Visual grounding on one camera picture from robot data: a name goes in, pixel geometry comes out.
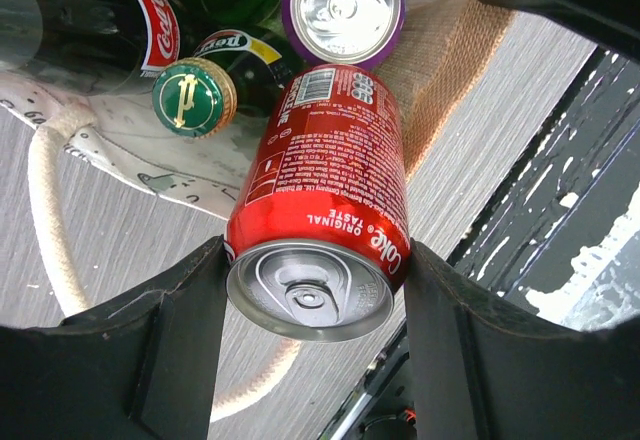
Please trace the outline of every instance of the wooden floor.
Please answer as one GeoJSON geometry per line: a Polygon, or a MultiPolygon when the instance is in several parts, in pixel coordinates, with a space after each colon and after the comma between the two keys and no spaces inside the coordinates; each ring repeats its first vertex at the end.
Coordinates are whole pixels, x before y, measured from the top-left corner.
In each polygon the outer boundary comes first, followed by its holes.
{"type": "MultiPolygon", "coordinates": [[[[458,108],[411,182],[411,233],[445,256],[593,45],[532,16],[520,16],[480,85],[458,108]]],[[[51,326],[62,313],[49,287],[32,226],[26,182],[31,130],[0,112],[0,323],[51,326]]],[[[81,278],[104,301],[169,267],[223,222],[144,195],[65,155],[65,217],[81,278]]],[[[363,339],[303,347],[293,370],[256,406],[211,426],[210,438],[315,439],[403,318],[363,339]]],[[[267,360],[276,338],[229,306],[217,389],[243,382],[267,360]]]]}

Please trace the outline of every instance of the coca-cola label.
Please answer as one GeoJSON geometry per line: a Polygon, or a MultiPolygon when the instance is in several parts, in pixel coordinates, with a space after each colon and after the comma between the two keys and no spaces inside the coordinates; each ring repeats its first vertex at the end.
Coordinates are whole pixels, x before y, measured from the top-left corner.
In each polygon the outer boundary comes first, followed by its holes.
{"type": "Polygon", "coordinates": [[[141,77],[157,77],[178,59],[180,29],[168,0],[138,0],[147,23],[147,51],[141,77]]]}
{"type": "Polygon", "coordinates": [[[315,67],[286,87],[262,138],[227,225],[234,254],[275,240],[328,242],[373,262],[397,291],[411,245],[389,89],[352,65],[315,67]]]}

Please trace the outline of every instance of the bottle cap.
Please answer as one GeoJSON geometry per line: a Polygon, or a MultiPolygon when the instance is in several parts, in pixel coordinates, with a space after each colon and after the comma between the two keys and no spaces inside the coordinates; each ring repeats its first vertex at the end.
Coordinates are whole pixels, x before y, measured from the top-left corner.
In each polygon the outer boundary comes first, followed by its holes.
{"type": "Polygon", "coordinates": [[[206,137],[224,128],[237,108],[236,88],[222,68],[185,58],[165,68],[153,86],[153,108],[174,133],[206,137]]]}

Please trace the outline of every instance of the purple soda can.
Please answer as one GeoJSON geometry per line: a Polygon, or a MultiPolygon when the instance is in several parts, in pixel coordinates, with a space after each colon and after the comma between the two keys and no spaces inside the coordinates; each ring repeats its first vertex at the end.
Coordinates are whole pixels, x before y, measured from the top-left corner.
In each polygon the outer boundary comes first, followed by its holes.
{"type": "Polygon", "coordinates": [[[287,37],[312,65],[373,69],[398,42],[404,15],[404,0],[282,0],[287,37]]]}

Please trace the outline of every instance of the coca-cola can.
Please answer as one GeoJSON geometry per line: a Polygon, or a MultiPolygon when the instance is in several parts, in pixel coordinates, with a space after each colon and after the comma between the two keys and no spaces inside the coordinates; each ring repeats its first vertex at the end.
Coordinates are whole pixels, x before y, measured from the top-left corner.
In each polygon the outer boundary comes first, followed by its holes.
{"type": "Polygon", "coordinates": [[[282,21],[298,54],[312,65],[368,70],[398,42],[405,0],[282,0],[282,21]]]}
{"type": "Polygon", "coordinates": [[[393,310],[410,253],[398,107],[375,76],[294,78],[231,214],[227,293],[274,333],[349,340],[393,310]]]}

